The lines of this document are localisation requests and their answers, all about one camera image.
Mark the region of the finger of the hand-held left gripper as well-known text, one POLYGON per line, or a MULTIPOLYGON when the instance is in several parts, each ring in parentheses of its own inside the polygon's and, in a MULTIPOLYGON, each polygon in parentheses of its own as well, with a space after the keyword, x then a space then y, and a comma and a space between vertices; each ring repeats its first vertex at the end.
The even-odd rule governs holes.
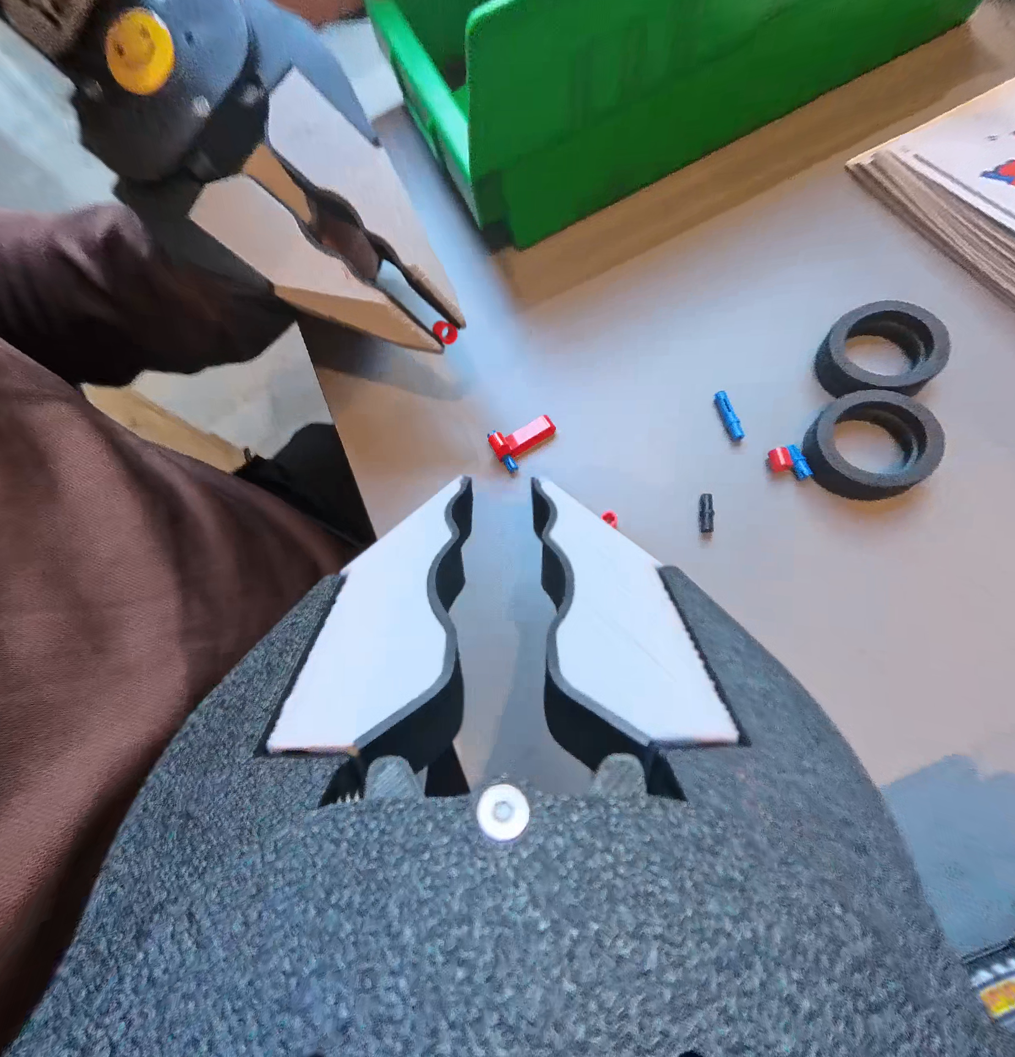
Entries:
POLYGON ((301 220, 250 177, 206 184, 188 217, 303 314, 403 348, 443 351, 433 333, 342 257, 319 246, 301 220))
POLYGON ((462 330, 465 319, 448 274, 389 155, 371 135, 364 114, 358 127, 292 70, 269 98, 263 187, 363 280, 382 288, 380 266, 388 262, 441 319, 462 330))

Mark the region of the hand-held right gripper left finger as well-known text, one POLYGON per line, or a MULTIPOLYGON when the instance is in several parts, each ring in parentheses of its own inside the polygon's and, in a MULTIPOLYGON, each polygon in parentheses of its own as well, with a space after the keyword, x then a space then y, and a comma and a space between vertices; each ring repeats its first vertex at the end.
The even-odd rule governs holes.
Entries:
POLYGON ((266 738, 269 754, 442 754, 463 716, 450 609, 473 481, 453 479, 342 570, 266 738))

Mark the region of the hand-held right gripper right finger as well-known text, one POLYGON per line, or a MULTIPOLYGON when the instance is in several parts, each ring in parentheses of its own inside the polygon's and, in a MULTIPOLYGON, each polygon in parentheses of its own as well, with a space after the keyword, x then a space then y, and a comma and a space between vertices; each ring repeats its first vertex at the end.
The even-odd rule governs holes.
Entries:
POLYGON ((575 733, 638 749, 733 747, 741 733, 673 602, 669 572, 549 479, 531 479, 541 586, 553 602, 552 693, 580 709, 575 733))

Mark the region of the red angled beam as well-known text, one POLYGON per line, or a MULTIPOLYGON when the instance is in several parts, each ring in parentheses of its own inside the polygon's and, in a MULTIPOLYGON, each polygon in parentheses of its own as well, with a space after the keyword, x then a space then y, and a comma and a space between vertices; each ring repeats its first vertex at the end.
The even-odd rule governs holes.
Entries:
POLYGON ((528 453, 555 434, 556 426, 552 419, 538 416, 508 434, 493 431, 488 433, 487 440, 496 459, 506 463, 508 460, 517 460, 519 456, 528 453))

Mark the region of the green plastic bin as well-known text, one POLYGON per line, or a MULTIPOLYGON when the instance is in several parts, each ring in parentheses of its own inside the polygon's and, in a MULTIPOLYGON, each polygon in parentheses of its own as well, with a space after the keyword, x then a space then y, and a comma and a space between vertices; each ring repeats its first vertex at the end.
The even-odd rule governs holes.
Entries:
POLYGON ((517 248, 963 24, 973 1, 377 1, 405 106, 517 248))

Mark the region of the person's left forearm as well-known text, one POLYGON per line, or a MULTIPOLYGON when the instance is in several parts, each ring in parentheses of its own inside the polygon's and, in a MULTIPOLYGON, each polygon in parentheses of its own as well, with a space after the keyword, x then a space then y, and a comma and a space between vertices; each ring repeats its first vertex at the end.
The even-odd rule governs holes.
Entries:
POLYGON ((0 208, 0 375, 122 388, 252 361, 291 324, 272 296, 173 263, 125 206, 0 208))

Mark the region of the grey desk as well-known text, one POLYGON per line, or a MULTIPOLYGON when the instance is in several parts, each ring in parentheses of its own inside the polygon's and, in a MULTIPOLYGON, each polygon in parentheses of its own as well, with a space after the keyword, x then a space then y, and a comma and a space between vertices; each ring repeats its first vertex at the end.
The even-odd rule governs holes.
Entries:
POLYGON ((959 947, 1015 933, 1015 312, 864 192, 853 155, 1015 76, 1015 2, 522 253, 476 230, 403 108, 379 129, 467 328, 443 356, 307 324, 304 344, 375 531, 474 481, 459 627, 474 782, 549 791, 582 768, 550 738, 531 475, 678 565, 822 704, 920 854, 976 908, 959 947), (844 500, 765 467, 828 395, 830 324, 898 299, 947 324, 924 390, 946 455, 924 484, 844 500), (732 443, 723 390, 745 437, 732 443), (488 433, 549 416, 510 475, 488 433), (699 533, 699 495, 716 524, 699 533))

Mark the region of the person's black pants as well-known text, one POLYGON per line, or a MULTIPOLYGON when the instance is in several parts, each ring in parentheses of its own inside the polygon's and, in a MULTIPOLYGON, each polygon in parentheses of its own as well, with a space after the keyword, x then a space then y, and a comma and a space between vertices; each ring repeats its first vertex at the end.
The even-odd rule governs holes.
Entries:
POLYGON ((304 425, 272 457, 247 449, 233 475, 275 495, 356 552, 379 539, 333 423, 304 425))

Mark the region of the person's brown sweater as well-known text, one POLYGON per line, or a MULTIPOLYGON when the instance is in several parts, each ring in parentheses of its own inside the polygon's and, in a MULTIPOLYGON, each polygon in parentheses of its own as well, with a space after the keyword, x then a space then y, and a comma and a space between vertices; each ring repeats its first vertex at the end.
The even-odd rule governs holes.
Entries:
POLYGON ((246 361, 270 341, 250 324, 29 349, 0 337, 0 1051, 161 752, 356 552, 275 495, 142 440, 78 385, 246 361))

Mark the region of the black rubber toy tire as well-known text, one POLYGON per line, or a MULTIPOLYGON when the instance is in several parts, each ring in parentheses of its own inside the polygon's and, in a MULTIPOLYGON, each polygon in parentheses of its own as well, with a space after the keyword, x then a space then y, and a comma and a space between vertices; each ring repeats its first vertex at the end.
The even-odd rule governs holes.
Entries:
POLYGON ((817 484, 832 495, 856 501, 881 501, 910 492, 928 480, 946 451, 946 435, 931 411, 914 397, 867 389, 834 400, 806 430, 801 451, 817 484), (896 442, 897 465, 884 470, 859 467, 839 450, 838 427, 860 423, 882 430, 896 442))
POLYGON ((849 310, 831 326, 816 352, 814 372, 823 389, 835 397, 864 390, 914 396, 947 366, 948 328, 929 310, 906 301, 880 300, 849 310), (848 344, 882 338, 896 346, 908 368, 879 374, 854 361, 848 344))

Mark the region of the toy brick race car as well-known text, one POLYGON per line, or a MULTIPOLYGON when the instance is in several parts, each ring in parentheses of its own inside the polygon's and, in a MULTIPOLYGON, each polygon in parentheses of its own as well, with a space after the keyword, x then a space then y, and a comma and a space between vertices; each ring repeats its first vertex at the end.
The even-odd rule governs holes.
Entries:
POLYGON ((963 964, 992 1023, 1015 1041, 1015 935, 964 956, 963 964))

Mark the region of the open instruction booklet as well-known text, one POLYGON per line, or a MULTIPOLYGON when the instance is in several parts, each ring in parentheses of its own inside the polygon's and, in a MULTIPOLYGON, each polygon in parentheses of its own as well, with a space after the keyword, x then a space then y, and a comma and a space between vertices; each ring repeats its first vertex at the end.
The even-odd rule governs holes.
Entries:
POLYGON ((845 169, 1015 310, 1015 77, 845 169))

